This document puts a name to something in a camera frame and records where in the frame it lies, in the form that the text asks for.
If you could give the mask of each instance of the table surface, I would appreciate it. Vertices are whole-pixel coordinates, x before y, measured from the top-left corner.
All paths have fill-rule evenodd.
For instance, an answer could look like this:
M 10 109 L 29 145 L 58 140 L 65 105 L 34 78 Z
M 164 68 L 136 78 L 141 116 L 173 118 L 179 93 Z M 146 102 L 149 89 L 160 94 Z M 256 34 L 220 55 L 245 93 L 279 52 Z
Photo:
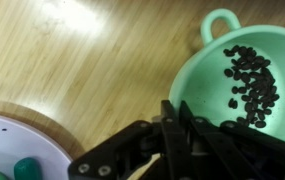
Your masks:
M 202 19 L 285 27 L 285 0 L 0 0 L 0 115 L 43 131 L 76 158 L 160 114 Z M 218 37 L 228 32 L 218 21 Z

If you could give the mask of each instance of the white plate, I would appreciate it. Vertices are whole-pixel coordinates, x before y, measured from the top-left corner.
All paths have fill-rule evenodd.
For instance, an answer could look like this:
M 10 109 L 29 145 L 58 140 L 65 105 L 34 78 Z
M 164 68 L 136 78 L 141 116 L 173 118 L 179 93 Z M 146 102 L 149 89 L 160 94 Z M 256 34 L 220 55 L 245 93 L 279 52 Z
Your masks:
M 0 116 L 0 172 L 14 179 L 15 163 L 26 157 L 40 163 L 43 180 L 68 180 L 71 158 L 55 141 L 29 125 Z

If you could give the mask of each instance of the screw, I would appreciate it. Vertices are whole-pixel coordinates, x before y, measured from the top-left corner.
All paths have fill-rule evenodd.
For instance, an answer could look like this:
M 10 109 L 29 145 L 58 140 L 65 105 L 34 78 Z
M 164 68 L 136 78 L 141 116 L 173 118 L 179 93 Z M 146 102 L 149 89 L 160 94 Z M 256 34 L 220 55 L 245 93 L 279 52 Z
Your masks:
M 195 119 L 195 121 L 198 122 L 198 123 L 203 123 L 204 122 L 204 120 L 200 119 L 200 118 Z
M 111 173 L 111 167 L 110 166 L 101 166 L 99 168 L 99 174 L 100 176 L 107 176 Z
M 78 168 L 79 172 L 82 174 L 88 172 L 89 169 L 90 169 L 90 166 L 88 164 L 81 164 Z
M 192 180 L 192 179 L 189 177 L 181 177 L 179 180 Z
M 225 126 L 228 128 L 234 128 L 234 124 L 231 122 L 226 123 Z
M 173 122 L 173 119 L 169 118 L 169 119 L 166 120 L 166 122 L 170 122 L 171 123 L 171 122 Z
M 147 123 L 142 123 L 142 124 L 140 124 L 140 126 L 145 128 L 145 127 L 148 127 L 148 124 Z

